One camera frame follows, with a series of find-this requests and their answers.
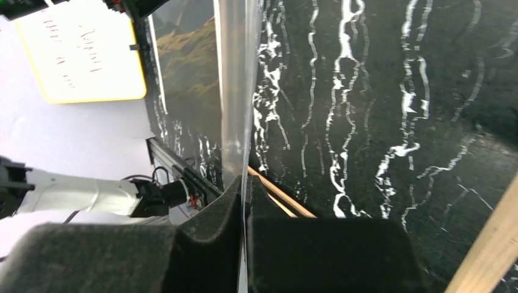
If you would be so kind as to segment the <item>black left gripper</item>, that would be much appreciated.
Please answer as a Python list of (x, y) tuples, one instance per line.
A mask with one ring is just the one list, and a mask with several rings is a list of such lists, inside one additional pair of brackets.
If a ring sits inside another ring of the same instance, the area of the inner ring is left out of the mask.
[(87, 9), (111, 10), (119, 14), (128, 15), (132, 20), (140, 20), (149, 16), (158, 8), (167, 3), (167, 0), (102, 0), (102, 1), (44, 1), (44, 0), (1, 0), (1, 16), (8, 20), (28, 16), (46, 9), (70, 8), (86, 11)]

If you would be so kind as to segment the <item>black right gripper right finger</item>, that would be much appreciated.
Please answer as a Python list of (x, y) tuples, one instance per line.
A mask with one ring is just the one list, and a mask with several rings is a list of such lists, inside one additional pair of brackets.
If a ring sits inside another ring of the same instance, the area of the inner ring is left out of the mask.
[(247, 180), (249, 292), (426, 292), (407, 233), (389, 220), (290, 217)]

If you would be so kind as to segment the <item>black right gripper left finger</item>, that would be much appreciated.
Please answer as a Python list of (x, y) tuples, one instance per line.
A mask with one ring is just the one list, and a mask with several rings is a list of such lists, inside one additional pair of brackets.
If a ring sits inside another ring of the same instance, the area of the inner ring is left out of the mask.
[(45, 224), (1, 269), (2, 292), (236, 292), (241, 177), (180, 225)]

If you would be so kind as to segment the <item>yellow-rimmed whiteboard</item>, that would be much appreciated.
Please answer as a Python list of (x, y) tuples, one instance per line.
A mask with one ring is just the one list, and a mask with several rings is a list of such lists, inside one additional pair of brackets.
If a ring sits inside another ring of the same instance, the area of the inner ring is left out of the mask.
[(46, 9), (15, 20), (43, 97), (53, 104), (146, 95), (132, 21), (111, 10)]

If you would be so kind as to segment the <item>wooden picture frame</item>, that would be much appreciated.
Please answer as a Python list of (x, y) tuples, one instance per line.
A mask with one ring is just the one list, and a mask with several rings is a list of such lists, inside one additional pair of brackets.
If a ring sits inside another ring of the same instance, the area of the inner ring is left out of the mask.
[[(254, 169), (269, 197), (290, 217), (318, 218)], [(517, 181), (513, 181), (487, 220), (447, 286), (447, 292), (491, 292), (517, 258)]]

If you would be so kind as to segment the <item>mountain landscape photo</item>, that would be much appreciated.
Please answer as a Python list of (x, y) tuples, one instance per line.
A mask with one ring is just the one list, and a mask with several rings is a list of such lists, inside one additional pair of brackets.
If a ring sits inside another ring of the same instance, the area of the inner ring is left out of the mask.
[(168, 1), (152, 20), (167, 119), (221, 142), (213, 2)]

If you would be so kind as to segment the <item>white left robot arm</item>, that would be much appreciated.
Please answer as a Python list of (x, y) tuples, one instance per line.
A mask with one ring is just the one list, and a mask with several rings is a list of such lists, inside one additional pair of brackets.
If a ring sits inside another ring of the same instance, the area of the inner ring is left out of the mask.
[[(65, 1), (1, 1), (1, 16), (16, 20), (36, 12), (42, 12), (54, 4)], [(144, 70), (144, 86), (149, 89), (152, 81), (147, 74), (150, 65), (142, 59), (150, 55), (149, 43), (144, 37), (145, 20), (132, 23), (137, 28), (137, 43), (131, 52), (140, 57)], [(1, 219), (17, 213), (47, 210), (102, 211), (128, 217), (152, 217), (167, 215), (170, 208), (188, 201), (189, 192), (184, 183), (174, 181), (160, 185), (156, 171), (153, 177), (131, 175), (119, 181), (69, 176), (34, 169), (25, 163), (1, 156)]]

